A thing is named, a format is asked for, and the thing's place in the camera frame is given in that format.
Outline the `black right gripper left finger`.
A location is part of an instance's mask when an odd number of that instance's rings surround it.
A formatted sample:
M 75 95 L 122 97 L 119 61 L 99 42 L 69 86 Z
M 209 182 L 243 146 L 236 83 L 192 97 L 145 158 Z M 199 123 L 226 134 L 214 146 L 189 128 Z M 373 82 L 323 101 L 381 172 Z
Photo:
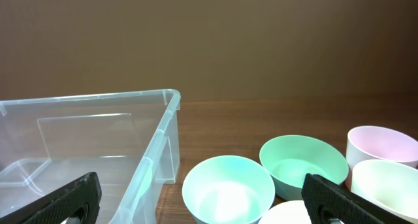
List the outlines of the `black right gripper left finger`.
M 1 218 L 8 224 L 94 224 L 100 210 L 101 185 L 96 172 L 69 182 L 55 191 Z

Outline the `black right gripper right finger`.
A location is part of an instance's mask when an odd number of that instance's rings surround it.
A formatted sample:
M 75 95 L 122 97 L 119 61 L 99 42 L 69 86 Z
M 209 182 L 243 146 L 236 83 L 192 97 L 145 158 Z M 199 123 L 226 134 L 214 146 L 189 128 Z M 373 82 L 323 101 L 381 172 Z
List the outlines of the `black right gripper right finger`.
M 305 175 L 302 200 L 313 224 L 410 224 L 318 175 Z

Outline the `pink small bowl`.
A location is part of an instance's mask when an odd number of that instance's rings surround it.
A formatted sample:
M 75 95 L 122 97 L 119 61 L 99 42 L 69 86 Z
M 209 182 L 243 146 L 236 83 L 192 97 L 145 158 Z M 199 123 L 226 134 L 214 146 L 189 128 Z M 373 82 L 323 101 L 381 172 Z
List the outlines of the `pink small bowl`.
M 312 224 L 303 200 L 292 200 L 273 206 L 259 224 Z

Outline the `light blue small bowl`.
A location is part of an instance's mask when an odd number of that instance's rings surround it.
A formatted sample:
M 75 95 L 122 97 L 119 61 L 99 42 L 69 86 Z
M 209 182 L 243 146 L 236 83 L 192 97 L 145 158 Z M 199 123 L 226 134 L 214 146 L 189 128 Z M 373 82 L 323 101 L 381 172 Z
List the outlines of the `light blue small bowl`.
M 258 223 L 274 202 L 275 186 L 257 162 L 220 155 L 189 171 L 182 198 L 197 223 Z

